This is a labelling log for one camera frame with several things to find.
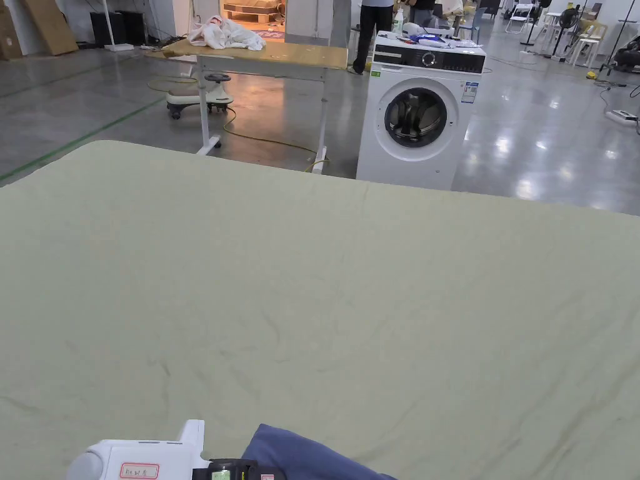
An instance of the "doorway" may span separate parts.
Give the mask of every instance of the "doorway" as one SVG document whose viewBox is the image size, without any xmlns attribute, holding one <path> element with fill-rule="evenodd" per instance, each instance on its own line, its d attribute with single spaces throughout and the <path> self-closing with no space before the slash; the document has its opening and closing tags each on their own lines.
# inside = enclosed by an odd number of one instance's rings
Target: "doorway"
<svg viewBox="0 0 640 480">
<path fill-rule="evenodd" d="M 287 0 L 220 0 L 220 12 L 268 42 L 284 42 Z"/>
</svg>

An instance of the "fan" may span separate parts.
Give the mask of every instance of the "fan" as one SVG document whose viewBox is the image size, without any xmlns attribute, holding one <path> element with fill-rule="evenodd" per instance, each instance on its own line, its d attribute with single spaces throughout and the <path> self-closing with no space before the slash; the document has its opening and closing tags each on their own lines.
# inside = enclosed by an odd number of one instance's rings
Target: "fan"
<svg viewBox="0 0 640 480">
<path fill-rule="evenodd" d="M 554 52 L 551 54 L 551 57 L 556 56 L 556 51 L 558 50 L 558 45 L 560 44 L 560 40 L 562 40 L 562 34 L 567 28 L 574 27 L 578 20 L 580 19 L 580 5 L 576 5 L 575 8 L 567 8 L 563 13 L 560 14 L 560 18 L 558 18 L 558 24 L 560 25 L 560 33 L 558 34 L 558 40 L 556 42 L 556 46 L 554 47 Z"/>
<path fill-rule="evenodd" d="M 549 5 L 551 5 L 551 0 L 541 0 L 538 3 L 538 6 L 535 8 L 535 10 L 533 10 L 531 12 L 530 18 L 533 19 L 533 25 L 531 25 L 531 29 L 529 30 L 529 36 L 527 37 L 527 41 L 526 42 L 520 42 L 520 45 L 527 45 L 529 47 L 532 47 L 534 45 L 534 44 L 531 43 L 531 34 L 533 33 L 533 29 L 536 26 L 536 24 L 538 23 L 538 20 L 540 19 L 540 15 L 542 14 L 542 10 L 544 8 L 549 8 Z"/>
</svg>

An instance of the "sticker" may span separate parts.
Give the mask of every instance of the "sticker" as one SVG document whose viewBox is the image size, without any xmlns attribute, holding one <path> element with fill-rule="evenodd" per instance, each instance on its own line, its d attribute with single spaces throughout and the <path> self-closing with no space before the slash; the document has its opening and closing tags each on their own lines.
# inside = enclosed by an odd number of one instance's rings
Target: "sticker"
<svg viewBox="0 0 640 480">
<path fill-rule="evenodd" d="M 157 463 L 123 463 L 120 478 L 156 480 L 159 471 L 160 465 Z"/>
<path fill-rule="evenodd" d="M 473 103 L 476 100 L 478 82 L 465 82 L 465 90 L 462 92 L 462 103 Z"/>
<path fill-rule="evenodd" d="M 219 472 L 213 472 L 211 474 L 211 480 L 229 480 L 230 478 L 231 472 L 229 470 L 220 470 Z"/>
</svg>

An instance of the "power strip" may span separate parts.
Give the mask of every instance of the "power strip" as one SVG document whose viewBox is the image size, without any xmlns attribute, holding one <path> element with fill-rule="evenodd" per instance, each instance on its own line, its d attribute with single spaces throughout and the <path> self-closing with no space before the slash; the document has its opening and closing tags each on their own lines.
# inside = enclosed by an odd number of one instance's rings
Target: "power strip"
<svg viewBox="0 0 640 480">
<path fill-rule="evenodd" d="M 610 110 L 605 113 L 605 116 L 625 127 L 635 127 L 638 123 L 636 115 L 624 110 Z"/>
</svg>

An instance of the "green floor line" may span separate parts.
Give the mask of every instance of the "green floor line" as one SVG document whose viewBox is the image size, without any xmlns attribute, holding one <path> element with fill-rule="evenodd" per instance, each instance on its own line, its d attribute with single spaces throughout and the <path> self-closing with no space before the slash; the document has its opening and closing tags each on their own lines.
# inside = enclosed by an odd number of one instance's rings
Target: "green floor line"
<svg viewBox="0 0 640 480">
<path fill-rule="evenodd" d="M 120 63 L 123 63 L 123 62 L 125 62 L 127 60 L 131 60 L 133 58 L 139 58 L 139 56 L 136 55 L 136 56 L 133 56 L 133 57 L 126 57 L 126 58 L 123 58 L 122 60 L 116 61 L 115 63 L 110 63 L 109 65 L 100 65 L 99 67 L 88 68 L 86 70 L 81 70 L 80 72 L 76 72 L 74 74 L 69 74 L 69 75 L 66 75 L 66 76 L 61 77 L 61 78 L 56 78 L 56 79 L 53 79 L 53 80 L 49 80 L 47 82 L 38 83 L 37 85 L 26 86 L 24 88 L 21 88 L 20 90 L 15 90 L 13 92 L 3 93 L 3 94 L 0 95 L 0 99 L 5 99 L 7 97 L 11 97 L 12 95 L 17 95 L 18 93 L 28 92 L 29 90 L 33 90 L 34 88 L 39 88 L 41 86 L 51 85 L 52 83 L 60 82 L 62 80 L 68 80 L 70 78 L 77 77 L 78 75 L 86 74 L 86 73 L 89 73 L 89 72 L 95 72 L 96 70 L 100 70 L 102 68 L 113 67 L 114 65 L 118 65 Z"/>
<path fill-rule="evenodd" d="M 69 143 L 63 145 L 60 148 L 56 148 L 55 150 L 52 150 L 51 152 L 49 152 L 48 154 L 43 155 L 42 157 L 36 158 L 35 160 L 30 161 L 29 163 L 26 163 L 22 166 L 19 166 L 18 168 L 10 171 L 9 173 L 5 173 L 4 175 L 0 175 L 0 182 L 13 177 L 16 173 L 20 173 L 23 172 L 24 170 L 27 170 L 29 168 L 31 168 L 32 166 L 36 166 L 42 162 L 46 162 L 46 160 L 50 159 L 51 157 L 58 155 L 61 152 L 64 152 L 65 150 L 69 150 L 72 149 L 73 147 L 78 146 L 80 143 L 82 143 L 84 140 L 87 140 L 88 138 L 91 138 L 92 136 L 100 133 L 100 132 L 104 132 L 107 129 L 110 129 L 112 126 L 120 124 L 122 122 L 124 122 L 125 120 L 130 119 L 132 116 L 137 115 L 138 113 L 147 110 L 148 108 L 151 108 L 154 105 L 159 104 L 160 102 L 164 101 L 164 97 L 161 97 L 157 100 L 154 100 L 153 102 L 151 102 L 150 104 L 147 104 L 143 107 L 138 108 L 137 110 L 134 110 L 133 112 L 130 112 L 128 114 L 126 114 L 125 116 L 121 116 L 120 118 L 117 118 L 116 120 L 113 120 L 112 122 L 103 125 L 102 127 L 97 128 L 96 130 L 93 130 L 85 135 L 82 135 L 80 138 L 76 138 L 75 140 L 70 141 Z"/>
</svg>

